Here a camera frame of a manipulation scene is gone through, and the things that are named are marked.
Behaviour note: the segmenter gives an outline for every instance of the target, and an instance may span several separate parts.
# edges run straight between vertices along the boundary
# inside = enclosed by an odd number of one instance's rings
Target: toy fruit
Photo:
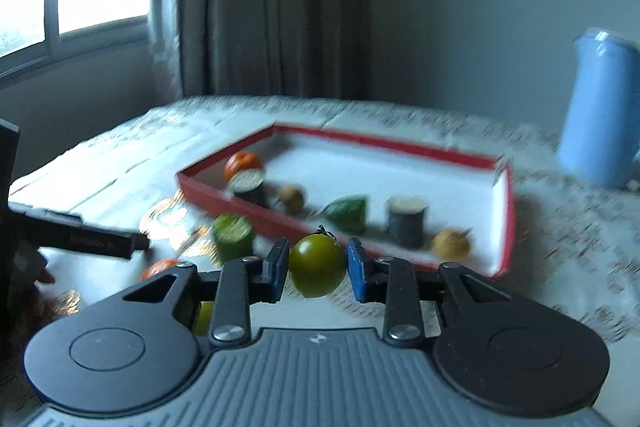
[[[211,314],[213,312],[213,302],[206,301],[200,303],[200,311],[198,312],[198,318],[196,325],[193,328],[193,334],[197,337],[206,337],[207,330],[209,330],[209,323],[211,322]]]
[[[245,169],[238,171],[229,180],[229,187],[236,198],[268,208],[264,171]]]
[[[427,203],[422,198],[393,196],[386,202],[386,234],[403,248],[421,248]]]
[[[168,270],[178,263],[179,261],[177,259],[161,259],[157,263],[153,263],[149,268],[144,270],[142,272],[142,275],[140,276],[140,280],[143,281],[145,279],[149,279],[149,277],[153,277],[154,275],[157,275],[164,270]]]
[[[321,214],[343,232],[363,233],[367,226],[367,198],[339,198],[329,203]]]
[[[239,171],[245,169],[264,169],[260,158],[252,152],[240,151],[226,161],[225,179],[229,181]]]
[[[342,248],[322,226],[298,241],[289,254],[291,282],[307,298],[334,291],[344,279],[346,269]]]
[[[431,250],[445,261],[458,261],[471,250],[467,234],[468,231],[462,230],[440,230],[431,242]]]
[[[246,217],[230,212],[222,214],[211,225],[211,233],[222,264],[254,254],[254,227]]]
[[[278,199],[291,214],[297,214],[305,206],[305,193],[299,185],[285,185],[278,192]]]

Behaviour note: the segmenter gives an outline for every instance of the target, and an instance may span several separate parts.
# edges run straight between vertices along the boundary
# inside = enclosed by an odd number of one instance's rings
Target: curtain
[[[159,103],[195,94],[366,98],[369,0],[151,0]]]

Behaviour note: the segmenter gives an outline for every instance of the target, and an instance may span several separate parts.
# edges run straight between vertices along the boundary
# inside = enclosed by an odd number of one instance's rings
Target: orange fruit
[[[231,156],[226,161],[225,165],[225,179],[229,181],[239,171],[247,169],[260,169],[264,170],[264,165],[260,161],[260,158],[252,152],[240,151]]]
[[[179,261],[177,259],[161,259],[157,263],[153,263],[149,268],[142,272],[140,276],[140,280],[143,281],[145,279],[149,279],[149,277],[153,277],[154,275],[163,272],[171,267],[177,265]]]

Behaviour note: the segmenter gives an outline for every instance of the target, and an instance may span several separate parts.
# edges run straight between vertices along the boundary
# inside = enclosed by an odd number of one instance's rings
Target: gray ribbed plate
[[[145,413],[85,419],[45,407],[33,427],[606,427],[594,410],[553,419],[503,416],[461,397],[430,359],[375,330],[264,330],[217,352],[183,394]]]

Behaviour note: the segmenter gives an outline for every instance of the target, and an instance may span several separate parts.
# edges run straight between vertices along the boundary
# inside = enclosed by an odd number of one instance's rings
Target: green tomato
[[[347,261],[337,241],[323,233],[303,237],[289,254],[289,274],[296,289],[307,298],[334,291],[347,270]]]

